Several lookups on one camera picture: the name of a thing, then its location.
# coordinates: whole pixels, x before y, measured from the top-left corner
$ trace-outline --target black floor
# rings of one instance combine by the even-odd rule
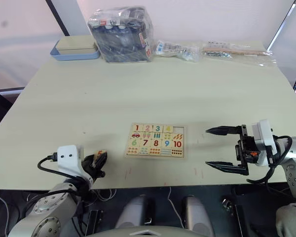
[[[287,185],[276,184],[272,185],[272,187],[280,190],[286,188]],[[124,206],[132,198],[145,194],[149,198],[153,198],[156,203],[155,225],[180,227],[179,219],[167,200],[168,193],[169,187],[118,189],[113,199],[106,202],[96,201],[93,205],[87,207],[84,211],[83,219],[87,223],[90,210],[103,210],[103,218],[98,225],[98,231],[101,232],[113,229]],[[17,220],[18,212],[15,206],[22,209],[26,203],[28,194],[30,194],[29,199],[36,195],[35,193],[25,191],[0,191],[0,196],[4,198],[9,205],[11,216],[9,230],[11,230]],[[101,194],[107,196],[109,192],[107,190],[102,190]],[[280,206],[291,202],[291,200],[287,199],[284,195],[278,195],[275,192],[269,193],[264,186],[217,185],[172,187],[170,199],[173,201],[179,213],[181,213],[182,199],[188,195],[194,195],[205,205],[217,237],[239,236],[235,218],[230,216],[221,204],[222,197],[228,196],[233,199],[234,203],[243,207],[245,216],[242,220],[245,221],[248,229],[247,236],[251,237],[256,237],[257,235],[250,229],[250,224],[253,224],[260,230],[262,233],[260,236],[277,236],[275,229],[275,212]],[[6,210],[4,205],[0,202],[0,236],[4,234],[5,221]],[[68,222],[64,226],[61,236],[78,236],[71,222]]]

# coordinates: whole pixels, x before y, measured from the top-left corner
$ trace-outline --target wall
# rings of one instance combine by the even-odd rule
[[[260,40],[265,47],[292,0],[77,0],[87,21],[98,8],[143,5],[156,38],[164,40]]]
[[[296,7],[275,41],[271,50],[278,66],[291,85],[296,81]]]
[[[0,89],[26,86],[62,36],[44,0],[0,0]]]

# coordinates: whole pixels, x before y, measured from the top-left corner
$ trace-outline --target plastic bag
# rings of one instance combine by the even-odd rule
[[[97,10],[88,26],[107,62],[151,61],[153,27],[143,6]]]
[[[209,41],[203,44],[202,52],[207,57],[216,57],[262,67],[276,66],[276,60],[271,51],[254,49],[247,45]]]
[[[178,57],[186,61],[198,62],[200,51],[198,46],[181,45],[179,43],[159,40],[155,50],[156,55],[165,57]]]

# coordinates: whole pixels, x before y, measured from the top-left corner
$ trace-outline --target box in plastic wrap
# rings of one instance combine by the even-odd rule
[[[97,10],[88,26],[107,62],[151,61],[153,27],[143,6]]]

